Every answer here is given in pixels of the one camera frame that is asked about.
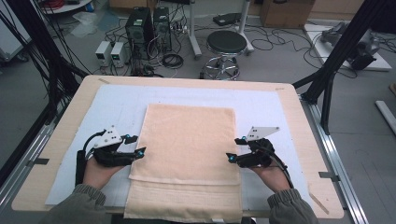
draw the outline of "floor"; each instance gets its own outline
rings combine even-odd
[[[99,75],[101,72],[93,53],[105,39],[106,31],[117,27],[118,18],[107,10],[106,6],[98,8],[96,14],[98,29],[95,34],[85,37],[69,34],[77,26],[77,23],[70,23],[74,21],[70,17],[72,14],[66,13],[58,19],[64,28],[69,47],[91,72]],[[184,59],[183,66],[177,70],[159,67],[156,73],[172,78],[198,78],[202,66],[213,56],[205,47],[205,38],[213,31],[207,28],[219,27],[211,19],[212,17],[202,17],[196,22],[196,36],[203,52],[199,60],[194,60],[187,35],[181,34],[178,40],[181,46],[179,55]],[[334,24],[336,21],[311,22]],[[309,45],[301,37],[304,36],[303,31],[287,30],[291,34],[277,31],[286,42],[292,40],[293,44],[280,44],[278,41],[282,40],[273,35],[270,39],[274,44],[270,44],[265,41],[263,33],[266,31],[271,34],[272,29],[256,27],[261,25],[257,17],[249,17],[247,24],[246,35],[256,49],[248,56],[238,57],[241,67],[238,81],[293,83],[317,71],[317,68],[304,60],[307,49],[301,48],[307,48]],[[396,67],[394,53],[382,49],[379,53],[392,67]],[[314,66],[320,66],[317,58],[308,55],[305,55],[305,58]],[[0,165],[3,165],[46,105],[48,97],[41,77],[32,63],[13,60],[7,66],[0,67],[0,71]],[[359,71],[356,74],[342,69],[341,72],[344,74],[336,76],[332,93],[332,139],[368,221],[381,224],[395,223],[396,194],[393,189],[396,189],[396,137],[376,108],[375,101],[384,101],[396,115],[396,96],[389,90],[389,84],[396,82],[396,69],[388,72]],[[301,87],[297,92],[303,93],[307,87]],[[43,216],[42,213],[16,212],[9,205],[2,209],[2,223],[35,223]],[[110,217],[107,217],[105,223],[109,222]],[[267,222],[266,219],[259,220],[259,223]],[[352,222],[346,211],[342,219],[322,219],[320,223]]]

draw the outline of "towel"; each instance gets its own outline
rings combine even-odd
[[[231,108],[148,105],[137,147],[125,217],[177,222],[240,222],[239,168]]]

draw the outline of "hand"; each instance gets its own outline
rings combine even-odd
[[[94,157],[87,161],[85,168],[83,184],[89,185],[96,189],[102,189],[116,172],[123,166],[105,167],[99,164]]]
[[[249,169],[256,173],[262,182],[274,193],[290,189],[288,179],[274,161],[266,168],[250,167]]]

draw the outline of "gray sleeve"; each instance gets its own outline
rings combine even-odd
[[[77,185],[73,193],[48,211],[39,223],[102,223],[106,214],[106,209],[103,207],[105,200],[106,195],[99,189],[88,185]]]
[[[304,201],[297,189],[282,190],[268,198],[271,207],[271,224],[319,224],[311,206]]]

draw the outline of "chair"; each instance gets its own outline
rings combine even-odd
[[[242,54],[247,45],[246,39],[233,31],[216,31],[210,34],[206,46],[218,56],[205,64],[200,79],[208,75],[213,79],[236,80],[240,73],[235,57]]]

